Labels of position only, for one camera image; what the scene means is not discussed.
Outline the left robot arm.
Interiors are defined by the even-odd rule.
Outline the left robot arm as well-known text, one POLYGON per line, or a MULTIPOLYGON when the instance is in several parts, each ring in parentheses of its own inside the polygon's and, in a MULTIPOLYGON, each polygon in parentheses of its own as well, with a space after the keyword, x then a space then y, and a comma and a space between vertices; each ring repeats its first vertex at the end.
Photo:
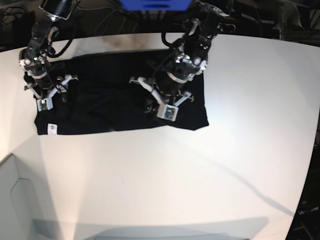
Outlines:
POLYGON ((169 52, 161 61, 147 61, 153 70, 152 75, 131 77, 129 80, 150 93, 145 101, 145 112, 156 112, 161 119, 172 120, 180 105, 194 100, 192 93, 183 87, 208 67, 212 41, 220 32, 221 21, 232 12, 234 2, 196 0, 193 4, 182 37, 170 43, 166 33, 161 34, 162 43, 169 52))

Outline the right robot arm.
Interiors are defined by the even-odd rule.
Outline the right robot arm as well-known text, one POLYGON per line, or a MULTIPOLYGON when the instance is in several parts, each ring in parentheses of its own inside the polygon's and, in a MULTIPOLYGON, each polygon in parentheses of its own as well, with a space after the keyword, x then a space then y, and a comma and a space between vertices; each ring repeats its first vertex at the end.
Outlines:
POLYGON ((32 90, 35 98, 44 100, 49 93, 56 90, 64 101, 67 100, 67 88, 50 76, 48 58, 60 57, 75 38, 76 27, 60 52, 57 53, 52 47, 53 40, 59 34, 59 21, 69 20, 79 3, 79 0, 43 0, 39 6, 45 16, 33 25, 31 39, 27 47, 19 53, 19 65, 24 71, 26 82, 24 89, 32 90))

